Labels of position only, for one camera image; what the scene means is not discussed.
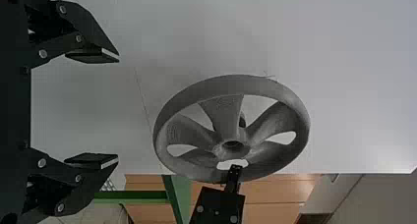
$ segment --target handwheel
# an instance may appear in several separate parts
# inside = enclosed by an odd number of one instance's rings
[[[276,99],[258,119],[246,127],[241,113],[244,95]],[[212,122],[213,131],[179,112],[198,103]],[[176,174],[191,180],[223,184],[227,171],[217,164],[246,159],[241,182],[262,178],[293,161],[307,144],[310,118],[301,99],[288,87],[273,80],[247,75],[221,76],[193,84],[172,97],[160,111],[153,130],[153,145],[159,160]],[[290,144],[267,141],[286,132],[296,137]],[[173,156],[167,147],[195,147]]]

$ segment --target wheel spoke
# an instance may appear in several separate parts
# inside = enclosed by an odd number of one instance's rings
[[[282,159],[288,152],[290,145],[285,145],[272,141],[264,141],[261,144],[253,147],[246,155],[245,159],[249,164],[268,164],[276,163],[277,160]]]
[[[168,144],[189,144],[206,151],[211,151],[219,141],[215,132],[181,114],[168,123],[166,138]]]
[[[243,95],[228,95],[200,103],[223,140],[239,138],[239,117]]]
[[[280,133],[296,129],[297,114],[281,102],[274,103],[247,128],[251,145],[256,145]]]
[[[209,168],[215,168],[218,163],[218,160],[214,154],[198,148],[190,150],[178,157],[193,164]]]

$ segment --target wooden cabinet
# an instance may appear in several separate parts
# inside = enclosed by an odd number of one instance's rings
[[[126,190],[163,191],[160,176],[127,175]],[[319,175],[271,175],[245,183],[241,194],[246,196],[243,220],[245,224],[279,223],[293,224],[299,214],[300,205],[309,197]],[[194,209],[202,186],[224,189],[221,185],[194,182],[192,206]],[[128,205],[127,209],[137,224],[175,223],[170,204]]]

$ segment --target wheel rim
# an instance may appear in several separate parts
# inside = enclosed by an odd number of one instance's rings
[[[240,128],[244,95],[268,97],[277,102],[247,128]],[[214,132],[178,114],[195,103],[210,117]],[[249,165],[243,169],[241,181],[262,178],[292,162],[306,146],[309,131],[307,109],[288,87],[262,77],[229,75],[193,84],[172,97],[156,119],[153,144],[159,160],[173,172],[191,180],[221,184],[226,181],[227,171],[218,170],[218,162],[246,159]],[[289,145],[266,141],[284,132],[296,134]],[[174,157],[167,147],[175,143],[198,149]]]

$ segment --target bolt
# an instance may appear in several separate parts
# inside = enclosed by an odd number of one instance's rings
[[[46,50],[39,50],[39,56],[42,59],[45,59],[46,57],[48,57],[48,52],[46,52]]]
[[[76,176],[76,183],[79,183],[83,177],[81,175]]]
[[[204,211],[205,211],[205,208],[203,206],[200,205],[200,206],[197,207],[197,212],[202,213]]]
[[[22,67],[22,75],[29,75],[30,74],[30,67],[24,66]]]
[[[64,203],[59,204],[57,208],[58,212],[62,212],[64,210],[64,207],[65,207]]]
[[[83,37],[80,36],[80,35],[77,35],[76,40],[77,40],[77,42],[81,43],[83,41]]]
[[[231,223],[237,223],[237,221],[238,221],[237,216],[231,216],[230,217],[230,222]]]
[[[65,8],[65,6],[60,6],[59,7],[59,12],[61,12],[61,14],[63,14],[63,15],[67,14],[67,8]]]
[[[42,158],[39,161],[37,161],[37,167],[44,168],[46,166],[46,159]]]
[[[19,143],[19,149],[21,149],[21,150],[23,150],[23,149],[27,149],[27,148],[29,148],[30,146],[29,146],[29,143],[28,143],[28,141],[27,140],[22,140],[20,143]]]

